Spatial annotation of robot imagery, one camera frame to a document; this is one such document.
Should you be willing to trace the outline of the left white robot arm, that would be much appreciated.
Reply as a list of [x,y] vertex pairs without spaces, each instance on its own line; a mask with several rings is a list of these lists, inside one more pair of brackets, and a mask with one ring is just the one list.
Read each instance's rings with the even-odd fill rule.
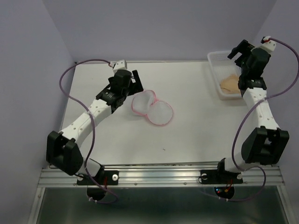
[[69,126],[52,131],[47,137],[46,161],[68,175],[81,174],[94,184],[104,184],[112,178],[105,177],[104,167],[83,157],[80,147],[88,135],[95,135],[96,126],[112,115],[128,96],[143,91],[138,71],[119,69],[109,84],[93,100],[92,104]]

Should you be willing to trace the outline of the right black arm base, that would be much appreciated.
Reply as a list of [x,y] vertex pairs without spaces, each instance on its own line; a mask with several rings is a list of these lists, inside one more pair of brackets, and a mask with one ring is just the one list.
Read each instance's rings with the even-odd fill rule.
[[202,169],[198,181],[203,185],[216,185],[215,194],[220,199],[232,199],[235,194],[234,184],[243,184],[240,172],[225,170],[225,159],[222,159],[216,169]]

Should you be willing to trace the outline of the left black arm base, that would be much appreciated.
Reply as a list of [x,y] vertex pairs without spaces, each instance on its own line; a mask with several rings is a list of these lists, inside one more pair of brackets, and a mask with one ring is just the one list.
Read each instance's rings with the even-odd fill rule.
[[[96,176],[93,177],[94,181],[88,174],[77,173],[77,185],[86,186],[86,196],[90,202],[95,204],[112,204],[119,200],[118,196],[108,189],[108,186],[117,186],[119,183],[119,171],[118,170],[105,170],[101,165]],[[114,199],[110,202],[106,202],[104,197],[112,195]]]

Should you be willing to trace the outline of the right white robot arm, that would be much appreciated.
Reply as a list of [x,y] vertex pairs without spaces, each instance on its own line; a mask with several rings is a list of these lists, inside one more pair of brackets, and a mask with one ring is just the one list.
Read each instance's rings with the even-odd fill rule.
[[228,55],[232,59],[240,56],[235,64],[241,69],[238,88],[249,112],[245,118],[251,118],[253,130],[243,142],[238,153],[222,159],[215,170],[215,177],[220,182],[237,178],[241,172],[258,165],[277,164],[289,140],[289,133],[282,130],[271,112],[267,86],[262,78],[276,42],[270,36],[262,39],[255,47],[248,41],[241,41]]

